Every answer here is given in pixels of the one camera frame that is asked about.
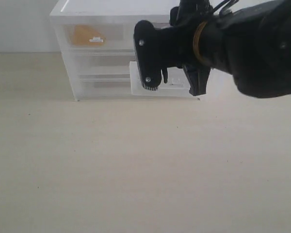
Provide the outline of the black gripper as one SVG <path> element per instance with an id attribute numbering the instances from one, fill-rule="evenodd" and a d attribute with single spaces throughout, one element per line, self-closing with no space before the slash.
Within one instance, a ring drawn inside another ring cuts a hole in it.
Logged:
<path id="1" fill-rule="evenodd" d="M 211 68 L 218 67 L 218 51 L 206 28 L 217 16 L 208 0 L 181 0 L 170 10 L 169 27 L 156 29 L 147 20 L 134 28 L 133 41 L 141 85 L 156 91 L 168 81 L 168 68 L 182 68 L 191 95 L 206 94 Z"/>

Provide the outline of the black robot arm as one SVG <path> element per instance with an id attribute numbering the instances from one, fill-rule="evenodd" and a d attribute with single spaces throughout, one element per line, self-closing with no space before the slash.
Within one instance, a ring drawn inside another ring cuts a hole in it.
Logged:
<path id="1" fill-rule="evenodd" d="M 272 0 L 232 11 L 233 0 L 212 6 L 182 0 L 170 11 L 169 26 L 147 20 L 134 27 L 133 41 L 144 89 L 168 81 L 180 68 L 190 94 L 206 93 L 212 69 L 232 75 L 239 92 L 258 98 L 291 95 L 291 0 Z"/>

